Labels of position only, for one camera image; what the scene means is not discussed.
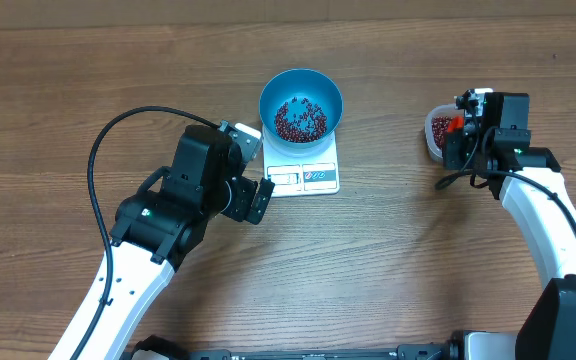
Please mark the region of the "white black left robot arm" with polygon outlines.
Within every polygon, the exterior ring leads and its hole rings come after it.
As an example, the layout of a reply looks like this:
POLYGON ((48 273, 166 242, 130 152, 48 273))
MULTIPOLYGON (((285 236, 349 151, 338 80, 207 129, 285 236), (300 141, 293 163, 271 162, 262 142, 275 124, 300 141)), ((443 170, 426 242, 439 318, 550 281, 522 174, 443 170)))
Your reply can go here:
POLYGON ((241 123, 186 127, 172 165, 157 169, 118 207, 111 253, 51 358, 119 358, 212 218, 261 222, 274 185, 242 175, 261 145, 261 132, 241 123))

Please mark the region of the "orange measuring scoop blue handle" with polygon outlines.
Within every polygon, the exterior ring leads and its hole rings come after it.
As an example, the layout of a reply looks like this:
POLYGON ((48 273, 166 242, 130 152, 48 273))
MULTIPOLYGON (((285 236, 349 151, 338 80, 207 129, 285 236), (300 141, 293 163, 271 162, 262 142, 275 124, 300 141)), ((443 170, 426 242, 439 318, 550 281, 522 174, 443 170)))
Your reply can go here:
POLYGON ((464 117, 463 116, 455 116, 452 118, 451 122, 449 123, 446 132, 447 133, 455 133, 464 128, 464 117))

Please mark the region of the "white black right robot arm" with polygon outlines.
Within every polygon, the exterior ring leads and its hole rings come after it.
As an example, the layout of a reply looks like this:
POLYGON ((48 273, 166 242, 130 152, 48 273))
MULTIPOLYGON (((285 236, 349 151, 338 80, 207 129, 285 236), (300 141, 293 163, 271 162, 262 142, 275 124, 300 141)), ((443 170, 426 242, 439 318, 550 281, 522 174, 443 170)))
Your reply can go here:
POLYGON ((526 93, 469 89, 444 135, 443 190, 466 177, 511 215, 535 263, 542 293, 517 334, 456 333, 448 359, 576 359, 576 209, 552 151, 531 144, 526 93))

